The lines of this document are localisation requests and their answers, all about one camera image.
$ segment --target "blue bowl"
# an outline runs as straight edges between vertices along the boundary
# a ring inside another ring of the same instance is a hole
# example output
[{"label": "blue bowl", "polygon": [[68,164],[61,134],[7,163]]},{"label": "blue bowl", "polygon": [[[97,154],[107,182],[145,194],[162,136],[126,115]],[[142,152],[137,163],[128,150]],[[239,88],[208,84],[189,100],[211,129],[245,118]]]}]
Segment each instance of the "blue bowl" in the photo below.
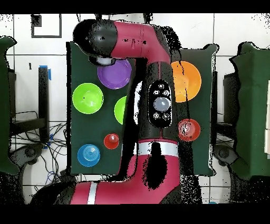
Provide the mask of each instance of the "blue bowl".
[{"label": "blue bowl", "polygon": [[87,144],[78,150],[78,161],[86,167],[95,166],[100,159],[100,151],[95,145]]}]

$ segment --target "floor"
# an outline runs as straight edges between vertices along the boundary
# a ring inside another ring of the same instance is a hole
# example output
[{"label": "floor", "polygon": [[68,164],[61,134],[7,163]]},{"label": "floor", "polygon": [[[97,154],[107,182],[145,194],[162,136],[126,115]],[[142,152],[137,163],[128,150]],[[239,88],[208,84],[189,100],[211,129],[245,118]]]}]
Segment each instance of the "floor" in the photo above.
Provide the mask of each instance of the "floor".
[{"label": "floor", "polygon": [[[153,24],[171,26],[179,36],[183,48],[203,48],[206,44],[216,43],[219,51],[216,57],[218,72],[218,121],[223,121],[223,77],[234,72],[229,58],[237,53],[237,47],[244,41],[252,41],[259,48],[270,45],[269,16],[265,14],[153,14]],[[66,48],[65,42],[72,40],[72,31],[79,20],[94,18],[93,14],[62,14],[62,38],[31,38],[30,15],[0,15],[0,35],[12,36],[17,44],[7,51],[10,68],[15,69],[16,111],[38,112],[38,73],[39,66],[47,65],[51,69],[50,80],[50,126],[65,125],[66,122]],[[143,23],[142,14],[110,16],[112,20]],[[59,17],[57,14],[42,14],[42,27],[35,28],[35,35],[59,35]],[[34,113],[18,114],[17,120],[35,118]],[[64,140],[63,129],[55,138]],[[12,140],[12,150],[22,146],[21,139]],[[57,156],[59,169],[66,167],[66,148],[61,148]],[[53,168],[52,157],[48,150],[42,153],[49,171]],[[203,203],[210,201],[227,203],[230,194],[230,178],[226,167],[213,158],[213,177],[200,176]],[[99,180],[96,176],[78,176],[78,180]],[[23,179],[26,203],[36,190],[48,184],[48,172],[43,159],[39,158],[33,166],[28,165]]]}]

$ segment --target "dark green panel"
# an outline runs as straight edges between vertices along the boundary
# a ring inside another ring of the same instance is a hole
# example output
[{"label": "dark green panel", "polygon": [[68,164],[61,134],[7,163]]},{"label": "dark green panel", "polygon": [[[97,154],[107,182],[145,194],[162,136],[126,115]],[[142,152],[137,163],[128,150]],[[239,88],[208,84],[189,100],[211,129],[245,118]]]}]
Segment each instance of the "dark green panel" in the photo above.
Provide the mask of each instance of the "dark green panel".
[{"label": "dark green panel", "polygon": [[[79,47],[70,42],[71,46],[71,91],[85,82],[93,83],[102,90],[104,102],[99,111],[94,114],[82,114],[71,105],[71,173],[72,174],[117,174],[120,167],[122,147],[122,125],[114,116],[116,102],[127,95],[128,85],[121,89],[111,90],[105,87],[98,78],[97,66],[88,61]],[[107,149],[103,140],[109,133],[119,135],[119,146],[114,150]],[[94,167],[82,166],[77,153],[85,144],[94,144],[100,150],[100,161]]]},{"label": "dark green panel", "polygon": [[10,103],[9,103],[9,83],[8,83],[8,64],[6,52],[15,44],[10,38],[0,36],[0,172],[15,175],[19,173],[19,168],[8,158],[10,140]]},{"label": "dark green panel", "polygon": [[[196,120],[201,128],[199,137],[192,142],[194,175],[214,175],[209,168],[210,115],[212,90],[212,57],[217,45],[204,49],[181,49],[181,60],[193,64],[201,75],[201,88],[196,97],[188,101],[190,118]],[[177,103],[178,120],[188,118],[187,103]]]},{"label": "dark green panel", "polygon": [[236,152],[240,158],[231,167],[245,180],[254,175],[270,176],[270,160],[264,153],[270,51],[244,43],[232,62],[236,64],[241,88],[236,125]]}]

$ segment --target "silver band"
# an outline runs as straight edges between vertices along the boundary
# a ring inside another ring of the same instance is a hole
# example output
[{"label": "silver band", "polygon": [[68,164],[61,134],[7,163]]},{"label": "silver band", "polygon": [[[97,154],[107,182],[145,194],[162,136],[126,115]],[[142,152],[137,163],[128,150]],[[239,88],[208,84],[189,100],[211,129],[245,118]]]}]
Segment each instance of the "silver band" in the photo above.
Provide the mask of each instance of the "silver band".
[{"label": "silver band", "polygon": [[97,186],[98,186],[97,183],[91,181],[87,204],[95,204],[95,193],[97,191]]},{"label": "silver band", "polygon": [[[139,143],[138,155],[150,155],[153,142]],[[158,142],[161,147],[161,155],[171,155],[178,157],[178,146],[170,142]]]}]

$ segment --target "lime green bowl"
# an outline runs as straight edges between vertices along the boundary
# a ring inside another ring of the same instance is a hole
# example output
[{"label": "lime green bowl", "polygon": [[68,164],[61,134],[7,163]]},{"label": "lime green bowl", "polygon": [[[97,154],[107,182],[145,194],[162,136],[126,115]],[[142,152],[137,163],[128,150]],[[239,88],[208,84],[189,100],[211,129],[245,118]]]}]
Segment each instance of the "lime green bowl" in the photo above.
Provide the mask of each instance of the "lime green bowl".
[{"label": "lime green bowl", "polygon": [[126,98],[127,96],[119,99],[114,107],[114,116],[121,125],[123,124],[124,119],[124,108],[126,106]]},{"label": "lime green bowl", "polygon": [[79,112],[94,114],[103,104],[103,93],[97,85],[83,83],[74,90],[72,102]]}]

